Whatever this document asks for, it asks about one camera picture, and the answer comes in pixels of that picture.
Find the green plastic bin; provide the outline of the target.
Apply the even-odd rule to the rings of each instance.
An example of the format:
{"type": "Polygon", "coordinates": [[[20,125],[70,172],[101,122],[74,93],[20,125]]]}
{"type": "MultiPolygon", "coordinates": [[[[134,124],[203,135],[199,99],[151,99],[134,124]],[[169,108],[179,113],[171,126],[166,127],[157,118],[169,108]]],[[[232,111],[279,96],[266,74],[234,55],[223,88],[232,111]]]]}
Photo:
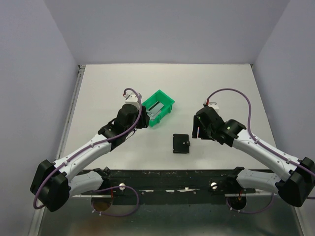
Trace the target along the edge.
{"type": "Polygon", "coordinates": [[[163,91],[158,90],[151,95],[142,105],[150,118],[149,126],[153,127],[169,113],[171,113],[175,101],[163,91]]]}

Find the black leather card holder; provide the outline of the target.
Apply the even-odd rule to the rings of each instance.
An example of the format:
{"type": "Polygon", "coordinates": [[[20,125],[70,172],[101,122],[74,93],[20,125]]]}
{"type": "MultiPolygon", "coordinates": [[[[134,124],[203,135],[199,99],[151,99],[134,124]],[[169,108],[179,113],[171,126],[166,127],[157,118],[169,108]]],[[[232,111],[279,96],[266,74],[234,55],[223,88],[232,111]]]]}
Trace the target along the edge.
{"type": "Polygon", "coordinates": [[[190,147],[188,134],[173,134],[173,153],[188,154],[190,147]]]}

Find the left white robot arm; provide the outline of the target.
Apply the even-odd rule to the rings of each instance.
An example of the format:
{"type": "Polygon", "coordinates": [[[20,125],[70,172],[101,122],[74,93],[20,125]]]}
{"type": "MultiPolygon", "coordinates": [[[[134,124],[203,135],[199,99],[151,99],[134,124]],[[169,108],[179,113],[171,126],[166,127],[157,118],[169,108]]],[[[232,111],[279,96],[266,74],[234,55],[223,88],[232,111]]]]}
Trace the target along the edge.
{"type": "Polygon", "coordinates": [[[40,162],[30,187],[34,194],[34,209],[46,207],[54,212],[73,195],[88,191],[106,193],[109,182],[101,174],[91,171],[82,178],[78,174],[93,161],[124,143],[133,130],[147,128],[149,120],[145,106],[124,104],[116,118],[100,128],[85,145],[54,162],[40,162]]]}

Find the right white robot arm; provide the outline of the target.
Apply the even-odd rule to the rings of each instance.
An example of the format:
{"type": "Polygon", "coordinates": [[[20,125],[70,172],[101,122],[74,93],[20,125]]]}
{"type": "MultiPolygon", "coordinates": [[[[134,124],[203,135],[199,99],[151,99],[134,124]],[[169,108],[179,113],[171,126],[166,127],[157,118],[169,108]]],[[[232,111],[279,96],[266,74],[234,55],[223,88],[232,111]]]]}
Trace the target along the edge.
{"type": "Polygon", "coordinates": [[[223,121],[212,107],[203,107],[194,115],[192,137],[228,145],[270,169],[268,173],[235,168],[225,181],[227,189],[233,193],[248,188],[263,190],[277,194],[294,207],[301,207],[315,186],[313,160],[284,154],[251,135],[238,121],[223,121]]]}

